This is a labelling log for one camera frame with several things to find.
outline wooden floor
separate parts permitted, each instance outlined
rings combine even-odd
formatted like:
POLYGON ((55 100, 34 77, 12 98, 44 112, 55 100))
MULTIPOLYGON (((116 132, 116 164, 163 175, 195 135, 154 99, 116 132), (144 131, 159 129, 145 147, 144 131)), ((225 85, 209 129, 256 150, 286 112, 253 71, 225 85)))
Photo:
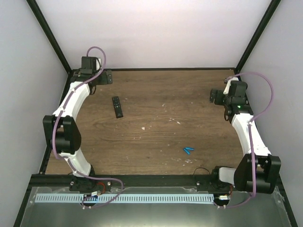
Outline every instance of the wooden floor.
MULTIPOLYGON (((231 70, 121 71, 97 86, 77 117, 81 149, 97 174, 192 174, 202 166, 236 167, 242 149, 224 107, 209 103, 211 88, 224 88, 231 70), (116 119, 113 96, 124 117, 116 119), (184 147, 194 147, 191 155, 184 147)), ((47 174, 67 174, 51 156, 47 174)))

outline black metal frame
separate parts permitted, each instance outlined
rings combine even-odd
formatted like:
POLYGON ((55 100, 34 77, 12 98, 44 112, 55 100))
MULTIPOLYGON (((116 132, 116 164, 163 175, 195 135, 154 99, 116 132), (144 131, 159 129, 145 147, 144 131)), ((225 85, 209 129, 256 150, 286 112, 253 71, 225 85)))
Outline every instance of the black metal frame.
MULTIPOLYGON (((266 25, 270 21, 272 15, 274 14, 276 8, 278 7, 281 0, 272 0, 268 9, 266 10, 261 22, 259 23, 251 41, 249 42, 244 54, 242 55, 236 68, 158 68, 158 69, 114 69, 112 71, 130 71, 130 70, 233 70, 235 74, 239 73, 243 68, 245 62, 247 61, 249 55, 251 54, 254 46, 256 45, 258 39, 262 35, 266 25)), ((58 58, 60 59, 63 67, 65 68, 68 78, 64 87, 63 95, 61 101, 64 99, 68 88, 69 81, 73 75, 73 70, 71 70, 59 44, 57 43, 45 17, 43 16, 36 0, 27 0, 30 8, 32 9, 35 17, 37 18, 41 28, 43 29, 45 35, 47 36, 50 44, 52 45, 54 51, 56 52, 58 58)), ((41 163, 39 174, 32 175, 28 188, 25 192, 24 199, 22 201, 18 216, 15 221, 16 227, 21 225, 22 218, 27 206, 27 201, 31 193, 32 187, 70 187, 73 176, 72 175, 45 175, 48 160, 50 157, 52 149, 47 147, 45 150, 45 155, 41 163)), ((209 183, 211 181, 210 175, 97 175, 97 177, 115 177, 121 179, 126 187, 196 187, 198 191, 207 191, 213 194, 228 193, 228 188, 223 188, 221 190, 214 189, 209 183)), ((112 186, 119 187, 120 185, 113 182, 112 186)), ((294 214, 292 212, 290 203, 288 201, 286 192, 284 190, 281 178, 278 179, 277 186, 280 190, 281 195, 284 197, 284 206, 288 213, 291 225, 297 227, 294 214)))

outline white wall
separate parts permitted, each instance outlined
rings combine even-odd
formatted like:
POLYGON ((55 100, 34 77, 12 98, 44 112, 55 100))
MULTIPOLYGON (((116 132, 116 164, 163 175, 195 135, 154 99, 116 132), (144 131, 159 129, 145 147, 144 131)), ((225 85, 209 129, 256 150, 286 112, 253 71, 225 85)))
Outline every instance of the white wall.
POLYGON ((24 0, 0 1, 0 226, 16 219, 46 147, 42 119, 67 74, 24 0))
POLYGON ((92 45, 108 68, 180 68, 235 67, 270 0, 37 2, 72 68, 92 45))
MULTIPOLYGON (((281 178, 298 226, 303 226, 303 1, 281 1, 244 66, 264 73, 276 92, 272 108, 257 120, 260 134, 273 155, 281 158, 281 178)), ((255 113, 268 103, 262 79, 243 77, 255 113)))

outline red wire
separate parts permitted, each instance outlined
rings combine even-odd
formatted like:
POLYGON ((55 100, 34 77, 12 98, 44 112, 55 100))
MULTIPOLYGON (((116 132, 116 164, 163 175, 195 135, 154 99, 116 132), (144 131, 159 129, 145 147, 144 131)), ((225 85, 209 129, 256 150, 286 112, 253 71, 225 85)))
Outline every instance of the red wire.
POLYGON ((102 185, 103 186, 102 194, 104 194, 105 189, 106 189, 105 185, 102 182, 98 182, 97 185, 102 185))
POLYGON ((233 186, 230 185, 230 187, 231 187, 231 191, 229 192, 229 196, 232 197, 233 186))

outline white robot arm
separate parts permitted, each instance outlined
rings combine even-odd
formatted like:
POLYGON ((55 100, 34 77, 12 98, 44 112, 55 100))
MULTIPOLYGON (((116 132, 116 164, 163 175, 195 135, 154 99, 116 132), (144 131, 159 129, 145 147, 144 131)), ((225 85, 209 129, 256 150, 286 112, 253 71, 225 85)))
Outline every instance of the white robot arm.
MULTIPOLYGON (((97 62, 100 61, 95 57, 82 58, 81 69, 78 74, 73 76, 69 91, 61 105, 53 115, 45 116, 43 119, 46 142, 48 146, 52 147, 54 122, 57 117, 60 116, 55 137, 57 154, 63 157, 68 165, 72 165, 71 168, 74 167, 83 175, 89 175, 93 170, 91 164, 87 162, 81 151, 81 135, 75 121, 84 100, 91 94, 93 87, 96 85, 95 81, 88 84, 83 84, 83 81, 93 77, 94 73, 99 70, 100 65, 97 64, 97 62)), ((78 177, 83 177, 76 171, 73 171, 73 174, 78 177)))
POLYGON ((253 112, 245 96, 247 84, 232 78, 227 81, 224 91, 212 89, 210 102, 223 105, 225 108, 224 118, 235 128, 243 151, 243 159, 237 168, 217 166, 214 173, 218 181, 230 183, 238 191, 252 191, 252 163, 249 127, 251 124, 251 135, 255 154, 255 168, 260 166, 264 171, 256 171, 257 192, 272 193, 279 175, 281 162, 279 157, 272 156, 264 145, 258 132, 253 112))

